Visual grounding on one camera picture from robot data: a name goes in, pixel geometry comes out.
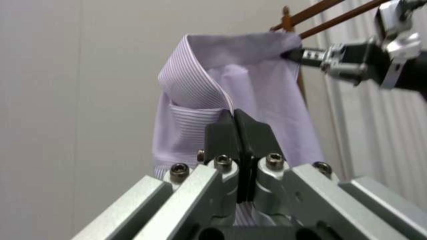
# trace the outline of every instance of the wooden rod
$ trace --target wooden rod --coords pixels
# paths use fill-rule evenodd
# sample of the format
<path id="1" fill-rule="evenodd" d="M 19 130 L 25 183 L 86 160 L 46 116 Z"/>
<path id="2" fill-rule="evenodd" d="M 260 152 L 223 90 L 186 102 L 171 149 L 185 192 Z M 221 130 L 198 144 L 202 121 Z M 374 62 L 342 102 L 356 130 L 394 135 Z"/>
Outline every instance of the wooden rod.
<path id="1" fill-rule="evenodd" d="M 372 1 L 369 1 L 369 2 L 363 4 L 363 5 L 359 6 L 359 7 L 356 7 L 355 9 L 353 9 L 351 11 L 348 11 L 348 12 L 342 14 L 342 15 L 339 15 L 339 16 L 337 16 L 337 17 L 335 17 L 335 18 L 333 18 L 333 19 L 331 19 L 331 20 L 329 20 L 327 22 L 324 22 L 324 23 L 322 23 L 322 24 L 320 24 L 318 26 L 315 26 L 312 29 L 307 30 L 307 31 L 301 33 L 299 36 L 302 39 L 308 38 L 308 37 L 310 37 L 312 35 L 315 35 L 317 33 L 322 32 L 322 31 L 324 31 L 324 30 L 326 30 L 326 29 L 328 29 L 330 27 L 333 27 L 333 26 L 335 26 L 337 24 L 340 24 L 340 23 L 345 22 L 345 21 L 347 21 L 349 19 L 352 19 L 352 18 L 354 18 L 354 17 L 356 17 L 356 16 L 358 16 L 360 14 L 363 14 L 363 13 L 365 13 L 365 12 L 367 12 L 367 11 L 373 9 L 373 8 L 376 8 L 379 5 L 381 5 L 381 4 L 385 3 L 385 2 L 388 2 L 388 1 L 389 0 L 372 0 Z"/>
<path id="2" fill-rule="evenodd" d="M 313 17 L 314 15 L 317 15 L 323 11 L 325 11 L 326 9 L 329 9 L 341 2 L 343 2 L 344 0 L 323 0 L 320 1 L 310 7 L 308 7 L 307 9 L 304 9 L 300 12 L 298 12 L 297 14 L 295 14 L 294 16 L 292 16 L 290 18 L 291 24 L 292 26 L 295 26 L 299 23 L 304 22 L 305 20 Z M 270 31 L 277 31 L 282 29 L 283 26 L 282 24 L 278 24 L 276 26 L 273 26 L 272 28 L 270 28 Z"/>

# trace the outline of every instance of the purple striped shirt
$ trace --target purple striped shirt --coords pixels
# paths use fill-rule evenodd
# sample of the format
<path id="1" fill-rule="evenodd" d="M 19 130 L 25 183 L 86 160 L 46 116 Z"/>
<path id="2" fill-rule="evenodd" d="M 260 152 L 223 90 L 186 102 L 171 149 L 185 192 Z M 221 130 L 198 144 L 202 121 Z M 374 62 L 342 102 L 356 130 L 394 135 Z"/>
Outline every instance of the purple striped shirt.
<path id="1" fill-rule="evenodd" d="M 323 162 L 298 89 L 299 66 L 279 57 L 300 45 L 298 35 L 283 32 L 184 36 L 158 75 L 155 175 L 177 162 L 195 166 L 205 126 L 223 109 L 239 108 L 269 124 L 290 166 Z M 237 206 L 237 225 L 254 224 L 251 206 Z"/>

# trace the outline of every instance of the lavender shirt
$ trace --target lavender shirt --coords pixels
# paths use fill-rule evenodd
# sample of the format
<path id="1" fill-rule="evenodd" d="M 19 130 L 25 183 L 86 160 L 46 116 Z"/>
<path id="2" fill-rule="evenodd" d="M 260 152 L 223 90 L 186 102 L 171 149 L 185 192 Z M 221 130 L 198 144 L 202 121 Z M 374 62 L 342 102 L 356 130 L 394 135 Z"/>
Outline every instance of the lavender shirt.
<path id="1" fill-rule="evenodd" d="M 300 45 L 289 32 L 185 35 L 158 76 L 163 93 L 154 127 L 155 175 L 177 162 L 195 167 L 205 126 L 222 109 L 242 109 L 269 124 L 291 167 L 323 162 L 297 85 L 299 65 L 279 57 Z M 236 225 L 254 224 L 251 208 L 237 206 Z"/>

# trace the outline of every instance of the robotic arm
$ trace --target robotic arm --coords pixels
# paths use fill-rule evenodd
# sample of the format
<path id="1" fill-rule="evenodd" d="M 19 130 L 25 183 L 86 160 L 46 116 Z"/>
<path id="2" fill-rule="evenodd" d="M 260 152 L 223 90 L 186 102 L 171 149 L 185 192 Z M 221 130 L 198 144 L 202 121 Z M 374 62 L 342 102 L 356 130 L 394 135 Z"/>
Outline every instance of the robotic arm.
<path id="1" fill-rule="evenodd" d="M 318 67 L 326 74 L 352 82 L 372 79 L 382 88 L 427 93 L 427 51 L 418 33 L 411 32 L 412 12 L 427 0 L 393 0 L 383 3 L 375 16 L 379 39 L 333 44 L 328 49 L 299 48 L 281 57 Z"/>

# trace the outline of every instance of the bolt head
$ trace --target bolt head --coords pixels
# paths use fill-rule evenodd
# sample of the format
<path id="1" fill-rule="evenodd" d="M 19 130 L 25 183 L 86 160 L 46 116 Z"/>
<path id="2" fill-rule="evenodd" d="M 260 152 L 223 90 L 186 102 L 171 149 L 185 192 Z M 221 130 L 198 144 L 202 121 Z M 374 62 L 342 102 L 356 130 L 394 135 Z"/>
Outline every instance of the bolt head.
<path id="1" fill-rule="evenodd" d="M 174 183 L 182 183 L 190 174 L 189 166 L 185 163 L 175 163 L 170 167 L 170 180 Z"/>
<path id="2" fill-rule="evenodd" d="M 205 150 L 200 149 L 197 151 L 197 162 L 202 164 L 205 161 Z"/>
<path id="3" fill-rule="evenodd" d="M 269 153 L 267 157 L 265 157 L 265 161 L 267 168 L 270 170 L 282 170 L 285 162 L 282 155 L 275 152 Z"/>
<path id="4" fill-rule="evenodd" d="M 213 160 L 213 166 L 221 173 L 226 173 L 232 169 L 233 160 L 227 155 L 216 156 Z"/>
<path id="5" fill-rule="evenodd" d="M 331 178 L 332 167 L 323 161 L 317 161 L 313 163 L 313 167 L 317 169 L 321 174 L 325 175 L 328 178 Z"/>

